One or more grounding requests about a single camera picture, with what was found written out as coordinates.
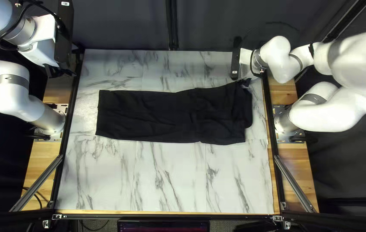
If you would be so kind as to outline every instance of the robotic arm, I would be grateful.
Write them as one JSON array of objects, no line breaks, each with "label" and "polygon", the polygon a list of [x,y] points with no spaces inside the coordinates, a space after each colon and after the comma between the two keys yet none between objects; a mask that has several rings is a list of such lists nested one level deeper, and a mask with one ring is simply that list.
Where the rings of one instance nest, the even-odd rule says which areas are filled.
[{"label": "robotic arm", "polygon": [[29,72],[15,63],[0,61],[0,113],[18,117],[41,129],[43,134],[63,130],[64,115],[35,96],[28,95]]},{"label": "robotic arm", "polygon": [[[8,0],[0,0],[0,40],[5,39],[17,46],[17,49],[29,61],[44,67],[45,65],[68,69],[68,56],[72,47],[72,16],[71,0],[62,2],[59,8],[65,14],[65,22],[42,6],[36,0],[20,0],[15,7]],[[23,10],[22,2],[30,3]],[[48,14],[31,17],[25,11],[31,6],[38,6]]]},{"label": "robotic arm", "polygon": [[[52,13],[42,5],[39,6],[40,3],[35,0],[24,1]],[[69,28],[54,13],[40,17],[26,15],[25,11],[30,5],[22,11],[19,8],[24,1],[19,1],[13,7],[8,0],[0,0],[0,38],[16,45],[15,50],[39,66],[68,68],[64,60],[71,54],[72,46],[72,18],[69,19],[73,16],[71,0],[61,4],[63,12],[70,13],[65,17]],[[61,132],[65,123],[64,114],[57,113],[38,98],[29,95],[28,88],[29,71],[25,67],[0,61],[0,113],[23,119],[40,128],[43,134]]]},{"label": "robotic arm", "polygon": [[277,119],[279,132],[298,128],[341,132],[366,114],[366,33],[342,41],[313,43],[290,51],[289,41],[276,36],[258,50],[241,49],[240,63],[251,64],[254,73],[270,69],[279,83],[294,78],[309,65],[324,75],[333,75],[343,87],[320,82]]}]

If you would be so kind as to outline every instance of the black pole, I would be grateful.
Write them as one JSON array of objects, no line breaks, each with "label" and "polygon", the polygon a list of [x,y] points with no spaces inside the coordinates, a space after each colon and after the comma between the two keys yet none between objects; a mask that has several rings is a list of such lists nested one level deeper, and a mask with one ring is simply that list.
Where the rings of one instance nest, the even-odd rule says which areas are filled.
[{"label": "black pole", "polygon": [[169,50],[179,50],[177,31],[177,0],[166,0],[167,31],[169,33]]}]

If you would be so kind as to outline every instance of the black metal rail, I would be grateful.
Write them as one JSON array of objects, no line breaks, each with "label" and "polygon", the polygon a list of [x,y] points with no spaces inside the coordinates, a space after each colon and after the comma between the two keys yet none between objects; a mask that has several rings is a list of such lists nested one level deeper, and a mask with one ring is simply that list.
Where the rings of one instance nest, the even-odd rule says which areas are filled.
[{"label": "black metal rail", "polygon": [[271,220],[272,215],[268,214],[55,214],[52,218],[57,219],[69,219],[69,220],[136,220],[136,218],[148,219],[196,219],[196,220]]},{"label": "black metal rail", "polygon": [[[271,138],[271,149],[272,149],[272,157],[275,160],[275,155],[279,155],[278,144],[276,142],[276,134],[275,134],[275,124],[273,120],[272,113],[272,100],[271,100],[271,89],[269,87],[269,80],[267,72],[262,74],[262,84],[263,84],[263,95],[265,98],[265,107],[268,115],[268,127],[269,127],[269,137]],[[285,201],[285,195],[283,191],[283,182],[282,182],[282,173],[278,166],[273,163],[275,169],[275,180],[276,180],[276,190],[278,193],[279,199],[279,209],[282,209],[281,202]]]},{"label": "black metal rail", "polygon": [[70,128],[71,128],[71,122],[73,119],[73,113],[74,113],[74,107],[77,99],[77,90],[78,90],[78,84],[80,82],[80,74],[83,66],[83,59],[80,59],[80,56],[84,54],[84,48],[82,46],[78,46],[79,50],[77,51],[77,66],[76,66],[76,74],[77,76],[73,79],[72,84],[72,90],[70,95],[70,102],[68,105],[68,111],[66,114],[66,120],[64,125],[64,134],[61,139],[61,147],[60,147],[60,153],[59,155],[62,155],[62,161],[61,164],[56,168],[55,170],[55,176],[54,176],[54,183],[52,184],[52,190],[51,190],[51,197],[50,197],[50,203],[48,207],[54,208],[53,202],[57,200],[58,196],[58,190],[60,189],[60,183],[61,183],[61,176],[62,176],[62,168],[63,163],[65,159],[65,153],[67,151],[67,143],[68,143],[68,137],[70,134]]},{"label": "black metal rail", "polygon": [[284,220],[298,224],[312,224],[342,231],[366,231],[366,217],[295,211],[284,211],[282,216]]}]

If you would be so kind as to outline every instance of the black garment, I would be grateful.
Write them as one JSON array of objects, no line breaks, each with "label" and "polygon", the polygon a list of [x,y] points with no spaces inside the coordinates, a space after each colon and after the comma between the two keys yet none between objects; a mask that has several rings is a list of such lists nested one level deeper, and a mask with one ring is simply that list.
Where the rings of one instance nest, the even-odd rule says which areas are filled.
[{"label": "black garment", "polygon": [[100,90],[95,134],[149,142],[244,142],[252,95],[242,85],[249,82],[176,93]]}]

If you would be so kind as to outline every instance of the gray marble vein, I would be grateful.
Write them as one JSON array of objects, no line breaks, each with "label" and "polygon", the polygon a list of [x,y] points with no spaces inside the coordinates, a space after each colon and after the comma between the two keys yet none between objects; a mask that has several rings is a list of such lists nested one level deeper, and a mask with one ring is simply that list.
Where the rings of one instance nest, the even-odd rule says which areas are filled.
[{"label": "gray marble vein", "polygon": [[131,209],[205,212],[205,144],[138,142]]},{"label": "gray marble vein", "polygon": [[229,79],[231,53],[86,50],[57,208],[273,213],[260,79],[247,142],[228,146],[95,135],[99,90],[178,92]]},{"label": "gray marble vein", "polygon": [[206,146],[207,212],[273,214],[264,140]]}]

